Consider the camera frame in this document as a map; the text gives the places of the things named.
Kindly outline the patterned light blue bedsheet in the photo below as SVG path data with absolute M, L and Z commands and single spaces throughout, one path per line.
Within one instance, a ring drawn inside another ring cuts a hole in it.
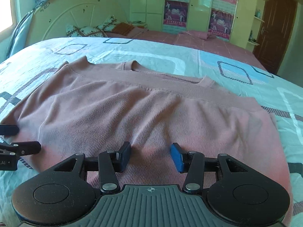
M 291 226 L 302 226 L 302 88 L 241 61 L 202 50 L 128 38 L 62 37 L 45 40 L 1 62 L 1 117 L 64 62 L 86 56 L 91 63 L 137 61 L 151 70 L 208 76 L 239 96 L 253 97 L 274 114 L 290 169 Z

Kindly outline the lower left pink poster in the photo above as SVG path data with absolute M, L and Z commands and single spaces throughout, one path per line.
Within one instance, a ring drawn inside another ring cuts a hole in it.
M 163 24 L 169 26 L 186 27 L 188 17 L 187 2 L 166 0 L 164 4 Z

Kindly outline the lower right pink poster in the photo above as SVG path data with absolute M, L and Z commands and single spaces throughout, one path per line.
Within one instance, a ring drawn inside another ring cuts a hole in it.
M 229 40 L 231 37 L 234 15 L 217 10 L 211 10 L 208 32 L 223 40 Z

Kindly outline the pink sweatshirt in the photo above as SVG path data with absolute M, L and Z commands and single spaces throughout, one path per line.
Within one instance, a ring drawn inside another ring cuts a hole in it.
M 252 97 L 209 77 L 149 70 L 136 61 L 64 63 L 3 118 L 19 132 L 9 142 L 38 141 L 25 157 L 43 172 L 76 153 L 97 156 L 127 141 L 133 149 L 120 184 L 184 182 L 170 157 L 174 142 L 206 157 L 231 155 L 291 193 L 275 117 Z

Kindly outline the folded pink blanket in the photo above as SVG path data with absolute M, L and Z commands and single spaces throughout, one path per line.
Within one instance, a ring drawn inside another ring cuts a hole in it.
M 216 35 L 214 35 L 210 32 L 195 31 L 195 30 L 183 31 L 180 34 L 190 35 L 190 36 L 202 39 L 202 40 L 210 40 L 210 39 L 215 39 L 216 38 Z

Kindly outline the orange striped pillow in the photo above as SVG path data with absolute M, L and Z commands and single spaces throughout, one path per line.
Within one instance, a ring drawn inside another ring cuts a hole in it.
M 135 27 L 132 24 L 119 23 L 114 26 L 114 28 L 111 30 L 111 33 L 127 36 L 134 29 L 135 29 Z

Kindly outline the brown wooden door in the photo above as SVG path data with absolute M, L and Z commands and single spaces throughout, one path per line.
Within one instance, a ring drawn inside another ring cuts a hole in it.
M 276 74 L 286 53 L 292 34 L 297 2 L 268 0 L 263 11 L 263 23 L 253 54 L 264 68 Z

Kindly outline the cream round headboard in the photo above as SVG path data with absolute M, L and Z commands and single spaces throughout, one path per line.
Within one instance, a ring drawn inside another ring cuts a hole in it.
M 65 37 L 67 24 L 95 27 L 111 15 L 127 20 L 117 0 L 49 0 L 34 11 L 25 46 Z

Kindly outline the corner wall shelves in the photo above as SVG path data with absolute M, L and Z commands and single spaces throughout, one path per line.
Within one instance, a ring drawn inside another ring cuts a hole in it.
M 254 21 L 252 24 L 251 34 L 247 44 L 247 49 L 251 52 L 253 52 L 254 48 L 258 45 L 257 39 L 264 23 L 263 13 L 267 1 L 268 0 L 257 0 Z

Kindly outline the blue satin curtain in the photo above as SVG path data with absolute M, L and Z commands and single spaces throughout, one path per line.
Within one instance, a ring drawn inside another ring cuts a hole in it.
M 45 5 L 49 0 L 33 0 L 34 7 L 27 12 L 22 19 L 18 22 L 15 27 L 12 36 L 9 41 L 6 58 L 11 57 L 20 50 L 22 50 L 26 45 L 27 35 L 30 29 L 31 20 L 35 11 L 42 5 Z

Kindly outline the cream glossy wardrobe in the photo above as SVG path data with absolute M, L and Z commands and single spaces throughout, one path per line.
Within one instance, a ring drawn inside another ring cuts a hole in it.
M 130 0 L 130 19 L 147 23 L 149 30 L 162 31 L 165 0 Z M 257 0 L 238 0 L 230 43 L 247 49 Z M 213 0 L 189 0 L 188 30 L 207 31 Z

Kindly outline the pink plaid bedsheet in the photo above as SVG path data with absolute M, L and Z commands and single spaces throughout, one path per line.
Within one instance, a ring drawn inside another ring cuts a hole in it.
M 218 38 L 202 40 L 186 34 L 170 34 L 137 27 L 135 27 L 127 36 L 111 32 L 107 32 L 106 34 L 108 37 L 133 38 L 202 50 L 265 70 L 265 67 L 258 61 L 252 52 Z

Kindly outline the floral patterned pillow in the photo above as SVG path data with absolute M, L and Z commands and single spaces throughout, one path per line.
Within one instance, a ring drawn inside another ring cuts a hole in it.
M 98 27 L 77 27 L 74 25 L 66 25 L 67 37 L 107 37 L 107 34 Z

